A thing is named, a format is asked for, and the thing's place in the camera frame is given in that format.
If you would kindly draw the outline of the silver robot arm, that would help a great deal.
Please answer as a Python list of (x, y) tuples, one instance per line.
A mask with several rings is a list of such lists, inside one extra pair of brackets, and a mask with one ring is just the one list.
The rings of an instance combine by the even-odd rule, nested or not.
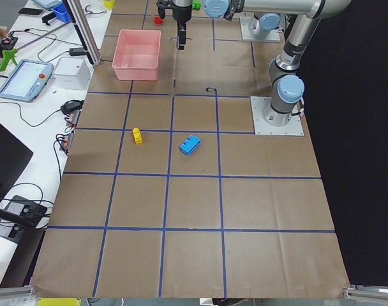
[(278, 43), (281, 17), (277, 13), (254, 13), (248, 26), (251, 41)]
[(269, 65), (272, 98), (262, 110), (264, 121), (271, 126), (286, 126), (294, 106), (302, 100), (304, 83), (296, 76), (301, 57), (319, 22), (341, 13), (350, 1), (204, 1), (204, 11), (212, 18), (232, 20), (243, 11), (296, 15), (285, 40), (283, 51)]

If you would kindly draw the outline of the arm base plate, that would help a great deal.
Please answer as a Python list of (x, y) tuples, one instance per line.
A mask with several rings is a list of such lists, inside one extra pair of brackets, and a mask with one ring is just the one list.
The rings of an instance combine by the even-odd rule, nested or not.
[(261, 17), (240, 17), (241, 39), (246, 42), (279, 43), (280, 15), (266, 13)]
[(250, 101), (255, 135), (304, 136), (296, 106), (290, 113), (280, 114), (271, 107), (271, 97), (251, 96)]

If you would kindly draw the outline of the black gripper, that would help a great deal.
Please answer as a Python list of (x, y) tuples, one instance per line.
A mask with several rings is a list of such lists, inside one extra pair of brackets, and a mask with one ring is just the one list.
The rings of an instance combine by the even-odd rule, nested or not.
[(191, 19), (192, 0), (157, 1), (158, 15), (161, 19), (166, 16), (166, 10), (172, 10), (172, 16), (177, 22), (177, 49), (184, 50), (186, 23)]

